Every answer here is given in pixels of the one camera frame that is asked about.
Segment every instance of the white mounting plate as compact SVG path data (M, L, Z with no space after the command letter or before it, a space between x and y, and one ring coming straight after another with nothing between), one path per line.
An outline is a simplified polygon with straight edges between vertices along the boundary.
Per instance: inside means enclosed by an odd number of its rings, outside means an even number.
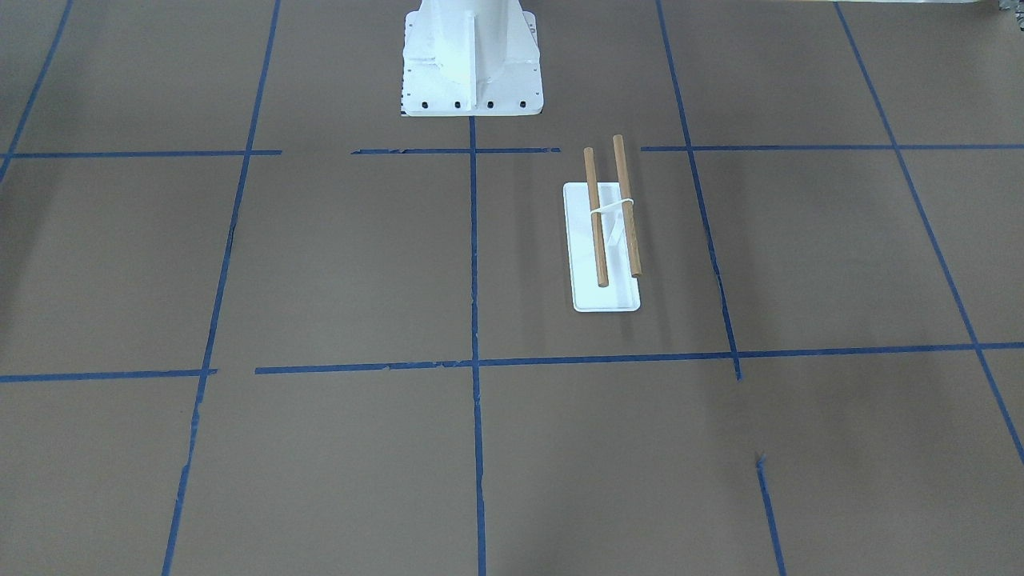
M406 15L407 42L417 14L419 10ZM526 11L522 15L536 43L537 17ZM483 86L475 108L470 107L467 96L472 87L453 82L441 74L437 65L403 64L401 114L406 116L532 116L544 109L540 63L506 64L502 75Z
M598 182L601 206L622 200L618 182ZM562 188L565 202L565 233L569 248L569 278L572 281L572 307L577 312L636 312L640 310L640 286L630 274L630 255L626 247L621 208L601 214L605 253L608 259L608 286L597 285L594 259L594 236L590 225L590 194L587 182L567 182Z

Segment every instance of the wooden dowel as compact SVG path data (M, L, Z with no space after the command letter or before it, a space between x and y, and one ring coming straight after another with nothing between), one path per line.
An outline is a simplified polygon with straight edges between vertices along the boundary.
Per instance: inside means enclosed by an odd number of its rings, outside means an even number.
M590 209L601 207L601 199L597 194L597 167L594 165L594 149L583 149L583 163L587 168L587 192L590 193ZM590 227L594 231L594 257L597 263L597 285L604 288L608 285L608 257L604 253L604 227L601 224L601 213L592 212Z
M623 200L633 198L630 171L626 167L626 145L623 142L623 135L612 136L611 143L615 147L615 170L618 172L618 189L623 193ZM630 273L633 278L639 278L643 274L643 269L640 265L640 243L637 242L637 224L633 219L632 202L623 202L623 219L626 223L626 248L630 253Z

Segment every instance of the gray floor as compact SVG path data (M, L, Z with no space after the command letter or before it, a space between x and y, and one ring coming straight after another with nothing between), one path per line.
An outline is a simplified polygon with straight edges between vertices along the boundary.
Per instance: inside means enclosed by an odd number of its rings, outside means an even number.
M414 0L0 2L0 574L1024 572L1013 17L523 4L546 110L471 123Z

